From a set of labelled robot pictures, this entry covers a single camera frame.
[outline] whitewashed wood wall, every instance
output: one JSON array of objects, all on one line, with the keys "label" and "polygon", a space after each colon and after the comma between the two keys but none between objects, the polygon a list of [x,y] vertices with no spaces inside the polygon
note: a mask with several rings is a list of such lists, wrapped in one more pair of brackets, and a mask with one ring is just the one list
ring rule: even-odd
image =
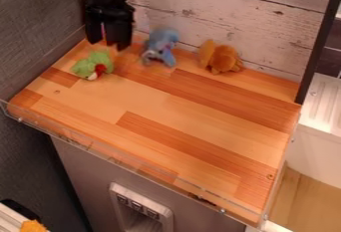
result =
[{"label": "whitewashed wood wall", "polygon": [[328,0],[130,0],[137,29],[179,30],[195,50],[206,39],[234,46],[247,67],[300,81]]}]

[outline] stuffed animal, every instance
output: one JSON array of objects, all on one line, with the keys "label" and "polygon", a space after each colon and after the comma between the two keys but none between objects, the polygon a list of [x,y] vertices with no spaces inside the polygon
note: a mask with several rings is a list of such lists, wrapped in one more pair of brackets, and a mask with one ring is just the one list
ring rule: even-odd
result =
[{"label": "stuffed animal", "polygon": [[110,74],[114,64],[107,52],[92,52],[88,59],[80,60],[71,71],[80,78],[93,81],[103,73]]},{"label": "stuffed animal", "polygon": [[172,29],[157,29],[150,34],[145,42],[142,59],[144,64],[150,64],[152,60],[160,60],[168,67],[174,67],[175,57],[171,49],[178,42],[178,32]]},{"label": "stuffed animal", "polygon": [[228,71],[239,72],[242,68],[242,62],[234,48],[227,45],[217,46],[212,40],[204,42],[198,54],[200,65],[203,68],[209,67],[214,75]]}]

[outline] black robotic gripper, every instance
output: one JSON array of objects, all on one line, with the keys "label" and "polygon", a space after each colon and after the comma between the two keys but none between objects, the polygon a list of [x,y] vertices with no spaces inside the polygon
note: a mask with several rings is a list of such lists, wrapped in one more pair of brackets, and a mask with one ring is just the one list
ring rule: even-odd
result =
[{"label": "black robotic gripper", "polygon": [[116,44],[119,51],[132,43],[135,9],[127,0],[89,0],[85,12],[86,34],[91,44],[103,40],[103,34],[107,45]]}]

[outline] orange object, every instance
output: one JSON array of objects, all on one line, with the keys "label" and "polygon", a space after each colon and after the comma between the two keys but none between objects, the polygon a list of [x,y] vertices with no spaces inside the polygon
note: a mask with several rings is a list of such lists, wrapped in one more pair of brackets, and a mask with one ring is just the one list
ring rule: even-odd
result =
[{"label": "orange object", "polygon": [[207,40],[199,49],[200,64],[203,68],[217,75],[228,71],[239,72],[242,62],[233,47],[227,45],[216,46],[212,40]]},{"label": "orange object", "polygon": [[261,221],[299,116],[299,85],[250,69],[215,76],[181,49],[175,68],[146,68],[137,63],[142,42],[115,59],[114,74],[94,82],[70,74],[106,48],[81,42],[17,94],[9,113],[247,224]]},{"label": "orange object", "polygon": [[36,220],[24,221],[20,232],[47,232],[47,229]]}]

